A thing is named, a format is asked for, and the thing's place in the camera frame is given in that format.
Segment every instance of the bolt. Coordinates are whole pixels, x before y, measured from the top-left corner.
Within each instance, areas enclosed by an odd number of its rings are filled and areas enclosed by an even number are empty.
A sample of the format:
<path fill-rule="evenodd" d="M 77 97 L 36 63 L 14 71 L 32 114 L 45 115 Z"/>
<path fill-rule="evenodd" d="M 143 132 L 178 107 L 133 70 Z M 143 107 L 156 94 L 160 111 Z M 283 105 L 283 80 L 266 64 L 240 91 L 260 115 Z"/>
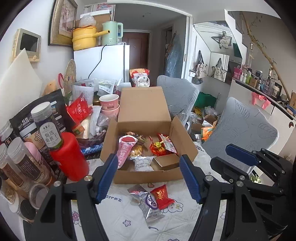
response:
<path fill-rule="evenodd" d="M 58 187 L 58 186 L 60 186 L 60 185 L 61 185 L 61 182 L 60 182 L 60 181 L 55 181 L 55 182 L 54 182 L 54 186 L 55 186 L 55 187 Z"/>
<path fill-rule="evenodd" d="M 91 176 L 91 175 L 87 175 L 87 176 L 84 177 L 84 180 L 85 180 L 86 182 L 89 182 L 89 181 L 92 180 L 92 176 Z"/>
<path fill-rule="evenodd" d="M 208 181 L 208 182 L 211 182 L 214 180 L 214 178 L 211 176 L 211 175 L 207 175 L 205 176 L 205 179 Z"/>
<path fill-rule="evenodd" d="M 244 185 L 243 182 L 241 182 L 241 181 L 237 181 L 237 186 L 238 186 L 238 187 L 242 187 L 243 185 Z"/>

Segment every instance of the leaf pattern chair cover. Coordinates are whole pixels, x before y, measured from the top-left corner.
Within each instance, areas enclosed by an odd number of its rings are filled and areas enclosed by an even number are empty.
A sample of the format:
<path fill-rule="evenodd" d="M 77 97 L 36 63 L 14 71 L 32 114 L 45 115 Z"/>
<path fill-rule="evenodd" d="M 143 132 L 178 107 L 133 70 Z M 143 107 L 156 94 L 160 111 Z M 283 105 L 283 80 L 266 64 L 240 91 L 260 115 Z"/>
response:
<path fill-rule="evenodd" d="M 165 75 L 158 76 L 157 86 L 162 87 L 167 105 L 178 106 L 186 113 L 186 118 L 182 121 L 185 125 L 200 91 L 186 79 Z"/>
<path fill-rule="evenodd" d="M 250 167 L 225 152 L 228 144 L 237 145 L 247 151 L 269 149 L 278 139 L 278 131 L 256 107 L 248 107 L 229 97 L 222 116 L 209 139 L 202 144 L 211 158 L 220 157 L 246 173 Z"/>

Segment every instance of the gold picture frame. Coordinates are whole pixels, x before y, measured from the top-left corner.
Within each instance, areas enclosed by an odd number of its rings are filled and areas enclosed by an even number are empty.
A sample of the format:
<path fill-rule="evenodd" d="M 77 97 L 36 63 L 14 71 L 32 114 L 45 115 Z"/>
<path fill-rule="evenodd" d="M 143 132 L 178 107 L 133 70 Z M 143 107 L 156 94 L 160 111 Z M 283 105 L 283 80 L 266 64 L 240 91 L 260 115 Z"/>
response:
<path fill-rule="evenodd" d="M 48 45 L 73 46 L 72 31 L 76 21 L 77 3 L 74 0 L 55 0 L 49 21 Z"/>

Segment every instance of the red canister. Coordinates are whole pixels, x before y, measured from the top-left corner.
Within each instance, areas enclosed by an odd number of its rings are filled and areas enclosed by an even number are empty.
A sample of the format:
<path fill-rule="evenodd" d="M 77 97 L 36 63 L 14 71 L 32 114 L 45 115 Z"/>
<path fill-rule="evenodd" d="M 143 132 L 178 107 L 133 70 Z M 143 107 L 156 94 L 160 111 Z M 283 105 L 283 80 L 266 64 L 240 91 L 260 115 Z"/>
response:
<path fill-rule="evenodd" d="M 58 162 L 60 169 L 72 181 L 79 181 L 89 173 L 89 166 L 81 152 L 76 137 L 69 132 L 63 132 L 64 140 L 60 149 L 50 151 L 52 158 Z"/>

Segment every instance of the refrigerator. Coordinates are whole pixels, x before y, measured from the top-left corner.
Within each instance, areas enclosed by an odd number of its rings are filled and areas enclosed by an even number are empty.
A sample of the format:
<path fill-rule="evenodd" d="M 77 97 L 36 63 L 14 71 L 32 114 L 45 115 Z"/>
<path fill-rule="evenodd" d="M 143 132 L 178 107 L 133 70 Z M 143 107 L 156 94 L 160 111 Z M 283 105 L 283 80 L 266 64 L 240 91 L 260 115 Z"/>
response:
<path fill-rule="evenodd" d="M 129 45 L 106 45 L 74 51 L 76 81 L 121 79 L 122 82 L 129 82 L 129 53 Z"/>

